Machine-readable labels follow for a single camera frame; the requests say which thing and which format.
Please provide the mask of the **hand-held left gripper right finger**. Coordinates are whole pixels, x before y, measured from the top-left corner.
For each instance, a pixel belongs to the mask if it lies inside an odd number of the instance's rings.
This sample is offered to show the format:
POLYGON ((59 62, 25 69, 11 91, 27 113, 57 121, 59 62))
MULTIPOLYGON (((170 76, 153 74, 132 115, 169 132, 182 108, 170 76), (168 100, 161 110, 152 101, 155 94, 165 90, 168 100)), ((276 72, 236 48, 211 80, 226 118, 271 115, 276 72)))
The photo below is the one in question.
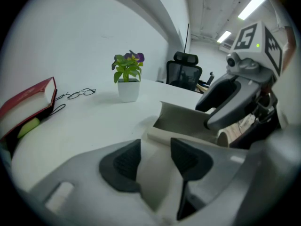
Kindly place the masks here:
POLYGON ((289 126, 248 150, 171 139, 183 178, 182 226, 250 226, 284 220, 297 194, 299 127, 289 126))

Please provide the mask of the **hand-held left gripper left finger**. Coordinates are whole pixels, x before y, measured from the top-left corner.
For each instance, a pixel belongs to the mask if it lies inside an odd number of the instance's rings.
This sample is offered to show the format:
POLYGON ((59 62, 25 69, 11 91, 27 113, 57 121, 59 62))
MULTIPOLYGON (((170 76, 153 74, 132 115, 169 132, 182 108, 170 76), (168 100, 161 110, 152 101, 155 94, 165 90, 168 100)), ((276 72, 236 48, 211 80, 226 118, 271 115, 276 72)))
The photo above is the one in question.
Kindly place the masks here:
POLYGON ((136 181, 141 141, 124 141, 73 156, 30 194, 72 226, 161 226, 136 181))

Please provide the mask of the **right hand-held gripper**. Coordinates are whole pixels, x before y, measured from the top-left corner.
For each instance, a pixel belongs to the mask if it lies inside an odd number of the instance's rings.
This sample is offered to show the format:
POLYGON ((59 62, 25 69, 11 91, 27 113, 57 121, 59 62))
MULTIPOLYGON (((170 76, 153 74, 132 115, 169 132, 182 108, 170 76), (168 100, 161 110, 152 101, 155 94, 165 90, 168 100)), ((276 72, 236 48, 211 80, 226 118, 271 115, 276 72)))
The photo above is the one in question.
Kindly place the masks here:
POLYGON ((283 49, 262 22, 242 28, 226 56, 227 74, 215 81, 195 109, 214 112, 204 123, 223 129, 259 108, 276 111, 279 103, 273 85, 283 73, 283 49))

